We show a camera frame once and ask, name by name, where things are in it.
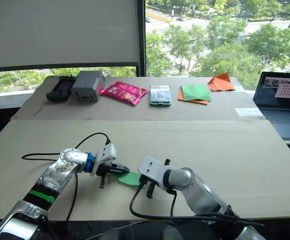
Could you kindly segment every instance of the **laptop screen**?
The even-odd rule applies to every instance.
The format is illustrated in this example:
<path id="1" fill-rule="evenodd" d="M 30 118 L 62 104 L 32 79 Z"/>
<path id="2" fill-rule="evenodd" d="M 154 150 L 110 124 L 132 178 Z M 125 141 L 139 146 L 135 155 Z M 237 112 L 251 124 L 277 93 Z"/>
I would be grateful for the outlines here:
<path id="1" fill-rule="evenodd" d="M 290 84 L 290 73 L 262 72 L 254 96 L 257 107 L 290 110 L 290 98 L 276 96 L 280 84 Z"/>

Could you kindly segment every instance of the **black game controller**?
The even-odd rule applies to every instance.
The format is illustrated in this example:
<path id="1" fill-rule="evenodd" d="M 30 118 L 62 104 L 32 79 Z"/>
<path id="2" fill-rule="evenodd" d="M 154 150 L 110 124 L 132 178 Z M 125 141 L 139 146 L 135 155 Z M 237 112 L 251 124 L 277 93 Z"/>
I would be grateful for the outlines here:
<path id="1" fill-rule="evenodd" d="M 67 101 L 71 94 L 71 87 L 74 85 L 76 78 L 74 76 L 60 76 L 59 81 L 54 89 L 46 94 L 46 98 L 52 102 Z"/>

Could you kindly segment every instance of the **laptop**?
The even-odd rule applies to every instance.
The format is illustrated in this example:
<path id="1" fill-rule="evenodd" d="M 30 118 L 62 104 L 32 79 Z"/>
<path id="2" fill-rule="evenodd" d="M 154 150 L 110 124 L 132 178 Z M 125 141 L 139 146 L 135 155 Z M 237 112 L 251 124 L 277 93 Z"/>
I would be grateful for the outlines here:
<path id="1" fill-rule="evenodd" d="M 262 72 L 254 96 L 259 110 L 285 140 L 290 140 L 289 90 L 290 73 Z"/>

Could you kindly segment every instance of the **laptop keyboard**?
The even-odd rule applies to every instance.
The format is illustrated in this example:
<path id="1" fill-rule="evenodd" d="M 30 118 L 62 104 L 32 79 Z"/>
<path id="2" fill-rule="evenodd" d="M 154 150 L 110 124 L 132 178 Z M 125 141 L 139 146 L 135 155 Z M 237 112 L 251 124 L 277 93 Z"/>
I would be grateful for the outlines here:
<path id="1" fill-rule="evenodd" d="M 262 110 L 263 115 L 272 123 L 290 124 L 290 112 Z"/>

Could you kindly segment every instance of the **gray box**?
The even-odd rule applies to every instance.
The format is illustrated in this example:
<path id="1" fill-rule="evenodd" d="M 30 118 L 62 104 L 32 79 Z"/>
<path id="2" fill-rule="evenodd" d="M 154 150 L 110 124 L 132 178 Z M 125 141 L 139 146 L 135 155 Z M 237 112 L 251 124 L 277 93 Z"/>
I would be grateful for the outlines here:
<path id="1" fill-rule="evenodd" d="M 102 71 L 80 71 L 71 92 L 78 101 L 95 102 L 105 87 Z"/>

